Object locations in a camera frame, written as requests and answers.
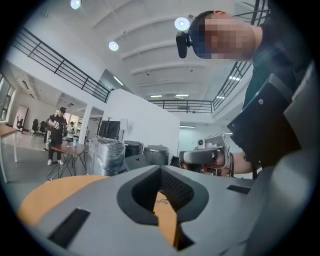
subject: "black slot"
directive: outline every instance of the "black slot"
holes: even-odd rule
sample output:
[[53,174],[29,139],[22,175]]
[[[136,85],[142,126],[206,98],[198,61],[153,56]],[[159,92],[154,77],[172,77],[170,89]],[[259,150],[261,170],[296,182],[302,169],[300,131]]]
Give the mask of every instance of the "black slot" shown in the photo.
[[89,211],[76,208],[62,223],[60,223],[48,239],[66,249],[89,215]]
[[244,187],[244,186],[230,185],[230,186],[228,186],[226,189],[247,195],[247,194],[250,192],[250,189],[251,189],[251,188],[249,188],[249,187]]

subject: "table leg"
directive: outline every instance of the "table leg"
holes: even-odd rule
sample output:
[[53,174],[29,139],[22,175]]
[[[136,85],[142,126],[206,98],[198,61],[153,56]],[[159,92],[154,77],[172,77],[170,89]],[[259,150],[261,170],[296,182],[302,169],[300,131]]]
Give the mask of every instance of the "table leg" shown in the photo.
[[86,163],[86,152],[83,152],[83,158],[84,158],[84,168],[87,170],[87,163]]
[[0,138],[0,164],[1,164],[1,170],[3,174],[3,179],[5,183],[8,183],[6,174],[5,174],[5,168],[4,168],[4,162],[2,160],[2,139]]
[[81,160],[81,162],[82,162],[82,164],[83,164],[84,169],[87,170],[87,165],[84,164],[84,162],[86,162],[86,157],[84,157],[84,162],[82,161],[82,158],[81,158],[80,155],[79,155],[79,158],[80,158],[80,160]]
[[76,173],[76,159],[75,159],[75,156],[73,156],[73,173],[74,173],[74,176],[77,176],[77,173]]
[[14,161],[16,163],[18,163],[18,160],[17,160],[17,132],[15,134],[13,134],[13,137],[14,137],[14,146],[13,146],[13,149],[14,149]]
[[66,167],[68,168],[68,171],[69,171],[69,173],[70,173],[70,175],[72,176],[72,173],[71,173],[71,171],[70,171],[70,169],[69,169],[69,166],[68,166],[68,164],[69,164],[69,162],[70,162],[70,159],[69,159],[69,161],[67,162],[67,160],[66,159],[68,159],[68,157],[69,157],[69,155],[65,158],[65,154],[64,153],[61,153],[62,154],[62,156],[63,156],[63,159],[64,159],[64,167],[63,167],[63,171],[61,172],[61,176],[60,176],[60,178],[62,177],[62,174],[63,174],[63,172],[65,171],[65,169],[66,169]]

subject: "wooden table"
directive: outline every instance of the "wooden table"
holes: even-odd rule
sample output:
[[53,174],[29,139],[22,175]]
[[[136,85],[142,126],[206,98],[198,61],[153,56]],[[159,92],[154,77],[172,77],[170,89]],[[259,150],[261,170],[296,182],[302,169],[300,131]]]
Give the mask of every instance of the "wooden table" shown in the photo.
[[[29,226],[35,226],[40,219],[55,206],[79,191],[86,185],[106,179],[108,176],[80,175],[64,177],[45,183],[34,189],[22,202],[17,216]],[[158,193],[154,205],[155,215],[158,217],[158,226],[164,237],[173,245],[177,228],[177,214],[169,202],[161,199],[166,197]]]
[[5,173],[5,169],[4,169],[4,162],[2,160],[2,139],[5,137],[8,137],[10,135],[14,136],[14,144],[13,144],[13,148],[14,148],[14,161],[17,163],[17,132],[18,130],[15,128],[12,128],[10,126],[6,126],[4,124],[0,124],[0,165],[1,165],[1,170],[2,170],[2,174],[3,174],[3,179],[4,182],[7,183],[7,178],[6,178],[6,173]]
[[[64,166],[61,170],[60,178],[62,177],[62,174],[64,173],[66,167],[68,168],[68,171],[72,176],[72,173],[71,173],[69,166],[68,166],[68,163],[70,162],[70,160],[71,160],[71,167],[73,168],[74,176],[77,175],[76,174],[76,160],[78,158],[80,158],[85,170],[87,170],[85,151],[88,148],[89,148],[89,146],[84,145],[84,144],[80,144],[80,143],[78,143],[76,146],[73,146],[72,142],[63,143],[61,145],[56,145],[56,146],[52,147],[52,149],[54,151],[61,152],[63,159],[64,159]],[[59,178],[59,173],[60,173],[60,164],[58,163],[58,178]]]

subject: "black railing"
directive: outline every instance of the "black railing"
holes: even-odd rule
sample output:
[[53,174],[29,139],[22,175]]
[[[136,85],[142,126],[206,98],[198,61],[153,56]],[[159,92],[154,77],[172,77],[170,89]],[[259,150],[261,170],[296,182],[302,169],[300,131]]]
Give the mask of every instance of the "black railing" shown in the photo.
[[99,100],[107,102],[110,91],[104,85],[88,76],[27,29],[21,29],[12,45],[54,74]]
[[208,113],[213,112],[211,100],[167,99],[149,100],[149,102],[169,112]]
[[[259,9],[259,0],[255,1],[254,10],[251,12],[246,12],[238,15],[234,15],[234,17],[239,17],[244,19],[244,22],[250,23],[254,26],[259,26],[261,22],[265,20],[266,17],[269,16],[270,10],[267,8],[266,0],[262,0],[261,9]],[[233,65],[231,72],[225,79],[221,89],[213,99],[213,110],[216,110],[224,100],[230,95],[230,93],[235,89],[241,79],[244,77],[248,69],[251,67],[251,63],[247,61],[236,61]]]

